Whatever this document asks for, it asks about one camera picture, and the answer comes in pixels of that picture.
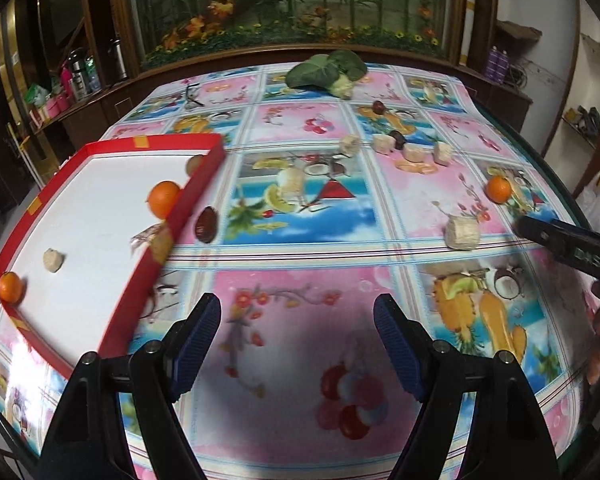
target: fish tank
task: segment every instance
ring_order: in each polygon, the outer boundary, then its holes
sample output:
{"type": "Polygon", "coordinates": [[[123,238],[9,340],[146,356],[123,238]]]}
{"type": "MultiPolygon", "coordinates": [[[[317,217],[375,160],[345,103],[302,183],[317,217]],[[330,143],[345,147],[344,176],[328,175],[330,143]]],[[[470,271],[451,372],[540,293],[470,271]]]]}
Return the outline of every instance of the fish tank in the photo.
{"type": "Polygon", "coordinates": [[[143,69],[258,45],[358,44],[446,58],[452,0],[130,0],[143,69]]]}

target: tangerine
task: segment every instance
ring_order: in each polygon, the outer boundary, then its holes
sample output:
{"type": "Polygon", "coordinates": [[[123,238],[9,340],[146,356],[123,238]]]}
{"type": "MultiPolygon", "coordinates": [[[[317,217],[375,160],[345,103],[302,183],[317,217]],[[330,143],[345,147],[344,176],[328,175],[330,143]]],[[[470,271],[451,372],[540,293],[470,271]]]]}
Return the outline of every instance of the tangerine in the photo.
{"type": "Polygon", "coordinates": [[[146,201],[151,212],[160,220],[167,218],[180,194],[180,186],[171,180],[164,180],[154,186],[146,201]]]}
{"type": "Polygon", "coordinates": [[[0,276],[0,299],[5,303],[18,303],[23,288],[22,280],[15,272],[4,272],[0,276]]]}
{"type": "Polygon", "coordinates": [[[504,204],[511,197],[511,183],[503,176],[492,176],[484,188],[485,195],[496,204],[504,204]]]}

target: plastic bag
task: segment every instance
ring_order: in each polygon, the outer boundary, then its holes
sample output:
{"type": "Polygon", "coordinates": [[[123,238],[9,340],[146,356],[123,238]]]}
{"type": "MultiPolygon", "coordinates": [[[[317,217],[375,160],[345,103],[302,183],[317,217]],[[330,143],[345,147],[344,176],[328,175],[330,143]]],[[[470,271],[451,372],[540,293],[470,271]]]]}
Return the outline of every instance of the plastic bag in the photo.
{"type": "Polygon", "coordinates": [[[600,171],[596,173],[582,192],[578,195],[576,203],[586,216],[591,230],[600,234],[600,171]]]}

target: pink container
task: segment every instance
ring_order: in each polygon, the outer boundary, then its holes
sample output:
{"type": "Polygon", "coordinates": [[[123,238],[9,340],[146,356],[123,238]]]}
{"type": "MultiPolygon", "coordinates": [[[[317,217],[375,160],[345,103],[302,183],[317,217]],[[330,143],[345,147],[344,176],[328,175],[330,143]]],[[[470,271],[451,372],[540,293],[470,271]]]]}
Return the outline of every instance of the pink container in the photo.
{"type": "Polygon", "coordinates": [[[46,100],[45,109],[49,119],[53,119],[60,115],[60,107],[58,106],[58,100],[56,100],[55,97],[50,97],[46,100]]]}
{"type": "Polygon", "coordinates": [[[59,93],[56,96],[56,103],[58,103],[58,108],[60,108],[61,112],[69,109],[69,100],[66,98],[64,93],[59,93]]]}

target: fruit print tablecloth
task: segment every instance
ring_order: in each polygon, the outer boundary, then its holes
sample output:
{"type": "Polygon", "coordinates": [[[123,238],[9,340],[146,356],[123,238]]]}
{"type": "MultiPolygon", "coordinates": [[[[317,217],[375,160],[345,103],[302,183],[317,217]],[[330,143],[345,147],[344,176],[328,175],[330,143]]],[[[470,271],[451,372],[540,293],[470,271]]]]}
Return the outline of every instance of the fruit print tablecloth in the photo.
{"type": "MultiPolygon", "coordinates": [[[[208,477],[388,475],[420,405],[400,389],[373,325],[384,292],[434,338],[519,356],[560,455],[576,429],[597,304],[588,278],[511,229],[521,214],[571,222],[560,197],[455,78],[370,64],[345,102],[288,88],[291,66],[161,86],[103,137],[215,132],[226,145],[130,345],[161,338],[203,292],[220,298],[218,334],[176,406],[208,477]],[[424,146],[424,165],[371,149],[371,136],[390,130],[424,146]],[[353,158],[338,148],[350,133],[363,141],[353,158]],[[437,140],[454,147],[448,167],[432,161],[437,140]],[[495,174],[513,186],[503,206],[482,191],[495,174]],[[220,218],[211,245],[193,229],[207,205],[220,218]],[[478,220],[477,250],[445,247],[449,215],[478,220]]],[[[0,313],[0,410],[36,452],[63,387],[0,313]]],[[[472,409],[466,396],[445,479],[461,463],[472,409]]],[[[128,395],[122,412],[138,476],[154,478],[128,395]]]]}

